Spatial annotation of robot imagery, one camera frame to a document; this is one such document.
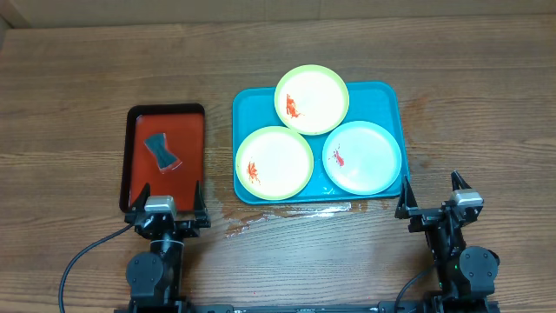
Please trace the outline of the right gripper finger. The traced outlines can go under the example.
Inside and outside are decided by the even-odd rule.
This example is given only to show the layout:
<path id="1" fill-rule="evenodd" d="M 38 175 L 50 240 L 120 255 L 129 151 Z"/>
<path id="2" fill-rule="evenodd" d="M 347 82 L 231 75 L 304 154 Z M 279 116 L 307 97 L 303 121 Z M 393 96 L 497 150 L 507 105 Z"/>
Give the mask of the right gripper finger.
<path id="1" fill-rule="evenodd" d="M 451 183 L 452 183 L 453 191 L 467 190 L 471 188 L 471 186 L 465 181 L 465 179 L 460 175 L 459 171 L 457 170 L 454 170 L 451 173 Z"/>
<path id="2" fill-rule="evenodd" d="M 416 199 L 414 197 L 413 190 L 411 188 L 409 179 L 404 176 L 402 179 L 400 197 L 397 204 L 397 210 L 415 210 L 418 207 Z"/>

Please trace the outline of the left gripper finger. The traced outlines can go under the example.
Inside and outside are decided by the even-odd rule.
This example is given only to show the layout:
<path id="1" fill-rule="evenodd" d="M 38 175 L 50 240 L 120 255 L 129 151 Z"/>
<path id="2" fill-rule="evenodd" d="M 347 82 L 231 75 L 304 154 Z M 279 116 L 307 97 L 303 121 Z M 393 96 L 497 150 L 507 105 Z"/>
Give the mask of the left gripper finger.
<path id="1" fill-rule="evenodd" d="M 204 195 L 202 193 L 202 184 L 200 181 L 195 183 L 195 194 L 194 194 L 194 204 L 193 209 L 195 214 L 206 214 L 207 208 L 204 201 Z"/>
<path id="2" fill-rule="evenodd" d="M 144 207 L 146 205 L 147 200 L 150 197 L 150 185 L 148 183 L 146 183 L 139 196 L 136 198 L 136 200 L 131 204 L 130 208 L 132 212 L 143 212 L 144 211 Z"/>

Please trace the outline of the dark grey sponge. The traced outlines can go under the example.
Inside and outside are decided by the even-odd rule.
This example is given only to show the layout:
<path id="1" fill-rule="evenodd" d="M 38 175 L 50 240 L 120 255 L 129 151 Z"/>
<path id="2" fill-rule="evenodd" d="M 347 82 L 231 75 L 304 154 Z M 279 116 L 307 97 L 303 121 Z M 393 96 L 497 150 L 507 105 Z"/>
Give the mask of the dark grey sponge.
<path id="1" fill-rule="evenodd" d="M 161 173 L 175 170 L 182 164 L 182 161 L 169 150 L 165 133 L 155 133 L 145 139 L 144 144 L 155 158 Z"/>

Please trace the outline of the light blue plate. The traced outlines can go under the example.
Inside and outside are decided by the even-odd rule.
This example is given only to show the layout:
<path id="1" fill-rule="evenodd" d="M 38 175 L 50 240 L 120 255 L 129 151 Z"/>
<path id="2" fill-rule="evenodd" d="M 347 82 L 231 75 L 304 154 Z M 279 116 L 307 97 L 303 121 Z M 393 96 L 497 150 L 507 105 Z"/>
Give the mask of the light blue plate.
<path id="1" fill-rule="evenodd" d="M 328 177 L 340 189 L 372 196 L 389 188 L 401 171 L 402 154 L 394 136 L 376 123 L 353 121 L 333 130 L 322 147 Z"/>

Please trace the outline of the green-rimmed plate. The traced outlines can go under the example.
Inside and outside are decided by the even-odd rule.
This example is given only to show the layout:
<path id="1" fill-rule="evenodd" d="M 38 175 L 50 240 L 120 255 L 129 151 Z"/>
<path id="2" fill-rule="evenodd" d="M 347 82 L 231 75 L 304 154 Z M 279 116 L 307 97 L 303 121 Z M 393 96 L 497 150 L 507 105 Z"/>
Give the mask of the green-rimmed plate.
<path id="1" fill-rule="evenodd" d="M 288 71 L 274 94 L 275 111 L 290 129 L 308 136 L 336 128 L 349 108 L 347 85 L 331 69 L 306 64 Z"/>
<path id="2" fill-rule="evenodd" d="M 235 175 L 251 195 L 281 201 L 298 194 L 313 174 L 314 156 L 308 141 L 283 126 L 249 134 L 235 154 Z"/>

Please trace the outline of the green-rimmed plate top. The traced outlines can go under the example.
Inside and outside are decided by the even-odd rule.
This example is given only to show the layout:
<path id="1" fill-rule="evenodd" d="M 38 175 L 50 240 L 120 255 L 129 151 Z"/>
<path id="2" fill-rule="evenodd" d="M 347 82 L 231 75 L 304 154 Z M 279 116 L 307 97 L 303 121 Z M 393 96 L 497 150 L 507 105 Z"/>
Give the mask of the green-rimmed plate top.
<path id="1" fill-rule="evenodd" d="M 349 108 L 347 85 L 331 69 L 306 64 L 288 71 L 274 94 L 275 111 L 290 129 L 308 136 L 336 128 Z"/>

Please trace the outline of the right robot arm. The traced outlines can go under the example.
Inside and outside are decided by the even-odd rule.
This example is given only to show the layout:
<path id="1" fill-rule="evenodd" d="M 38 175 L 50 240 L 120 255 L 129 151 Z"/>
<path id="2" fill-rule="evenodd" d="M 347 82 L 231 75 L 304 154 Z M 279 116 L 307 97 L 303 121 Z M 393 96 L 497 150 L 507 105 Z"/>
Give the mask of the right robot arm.
<path id="1" fill-rule="evenodd" d="M 394 216 L 409 221 L 408 231 L 423 232 L 433 254 L 440 292 L 427 300 L 432 310 L 446 307 L 487 311 L 487 297 L 495 291 L 500 258 L 480 246 L 468 247 L 462 228 L 478 220 L 484 199 L 458 171 L 451 173 L 452 193 L 440 207 L 418 206 L 409 180 L 403 179 Z"/>

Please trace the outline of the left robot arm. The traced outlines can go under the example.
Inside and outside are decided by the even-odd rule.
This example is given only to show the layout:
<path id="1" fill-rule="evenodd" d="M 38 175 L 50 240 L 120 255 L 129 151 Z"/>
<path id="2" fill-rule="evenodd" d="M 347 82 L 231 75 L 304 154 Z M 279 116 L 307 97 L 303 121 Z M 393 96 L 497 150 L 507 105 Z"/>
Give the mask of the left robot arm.
<path id="1" fill-rule="evenodd" d="M 194 216 L 179 220 L 172 196 L 152 196 L 145 184 L 125 213 L 124 221 L 149 240 L 149 251 L 131 258 L 126 269 L 130 287 L 128 312 L 191 312 L 181 295 L 184 240 L 211 226 L 200 183 L 195 184 Z"/>

